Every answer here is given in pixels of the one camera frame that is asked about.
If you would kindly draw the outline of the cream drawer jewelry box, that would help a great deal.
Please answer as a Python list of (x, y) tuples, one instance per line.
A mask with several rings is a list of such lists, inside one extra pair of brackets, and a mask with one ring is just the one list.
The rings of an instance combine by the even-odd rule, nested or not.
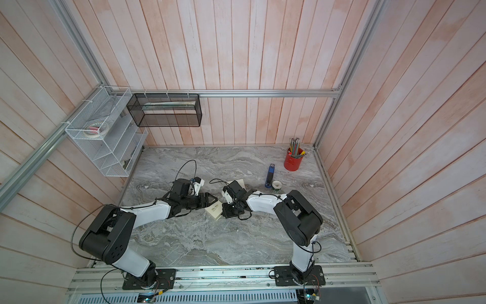
[(222, 202), (216, 201), (211, 206), (206, 207), (205, 211), (215, 220), (219, 220), (223, 214)]

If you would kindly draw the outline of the cream small gift box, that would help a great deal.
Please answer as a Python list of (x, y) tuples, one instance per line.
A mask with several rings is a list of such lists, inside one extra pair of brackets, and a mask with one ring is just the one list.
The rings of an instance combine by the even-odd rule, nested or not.
[(245, 186), (245, 183), (244, 183), (244, 180), (243, 179), (238, 179), (236, 180), (236, 182), (240, 185), (241, 188), (245, 189), (246, 186)]

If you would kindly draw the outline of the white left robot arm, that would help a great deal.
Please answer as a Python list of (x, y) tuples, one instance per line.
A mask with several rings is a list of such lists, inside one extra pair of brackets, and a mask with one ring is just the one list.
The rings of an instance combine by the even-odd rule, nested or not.
[(201, 193), (204, 181), (198, 177), (177, 179), (165, 195), (152, 203), (132, 207), (105, 205), (81, 237), (79, 248), (107, 265), (112, 265), (138, 280), (144, 288), (156, 281), (155, 263), (129, 248), (134, 229), (178, 217), (182, 210), (199, 210), (218, 201)]

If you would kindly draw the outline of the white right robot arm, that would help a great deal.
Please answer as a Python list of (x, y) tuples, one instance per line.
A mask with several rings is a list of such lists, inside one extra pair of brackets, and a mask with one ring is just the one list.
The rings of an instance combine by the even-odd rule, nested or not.
[(239, 217), (244, 212), (264, 212), (277, 216), (288, 237), (294, 243), (290, 268), (293, 273), (306, 277), (315, 264), (316, 237), (323, 218), (315, 207), (299, 192), (292, 190), (277, 195), (257, 190), (245, 190), (237, 181), (223, 187), (221, 194), (223, 216)]

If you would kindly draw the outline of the red pencil cup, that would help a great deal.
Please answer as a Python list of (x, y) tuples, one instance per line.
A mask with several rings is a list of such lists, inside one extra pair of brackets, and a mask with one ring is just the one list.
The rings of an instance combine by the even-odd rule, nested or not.
[(285, 169), (292, 172), (297, 171), (305, 155), (306, 155), (305, 151), (300, 148), (298, 149), (297, 155), (294, 156), (291, 152), (291, 149), (289, 148), (287, 150), (286, 159), (283, 163)]

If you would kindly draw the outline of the coloured pencils bundle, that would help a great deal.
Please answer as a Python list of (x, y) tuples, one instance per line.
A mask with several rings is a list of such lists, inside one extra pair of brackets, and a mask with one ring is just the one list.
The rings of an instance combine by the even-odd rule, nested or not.
[(300, 138), (291, 138), (289, 153), (292, 158), (302, 158), (305, 156), (306, 152), (300, 148), (300, 144)]

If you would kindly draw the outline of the tape roll on shelf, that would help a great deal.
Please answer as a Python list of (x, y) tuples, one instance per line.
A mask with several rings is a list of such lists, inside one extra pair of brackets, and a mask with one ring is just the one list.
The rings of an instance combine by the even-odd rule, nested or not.
[(102, 138), (109, 131), (109, 129), (110, 127), (108, 124), (95, 122), (90, 124), (85, 130), (83, 130), (82, 134), (86, 138)]

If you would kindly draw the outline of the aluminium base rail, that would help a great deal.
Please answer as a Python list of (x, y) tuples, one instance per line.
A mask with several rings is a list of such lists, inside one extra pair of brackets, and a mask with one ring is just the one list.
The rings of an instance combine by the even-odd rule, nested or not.
[[(322, 263), (321, 272), (312, 275), (307, 288), (380, 286), (370, 263)], [(177, 267), (172, 291), (222, 291), (278, 289), (272, 265), (189, 266)], [(111, 267), (76, 271), (67, 294), (123, 293), (124, 275)]]

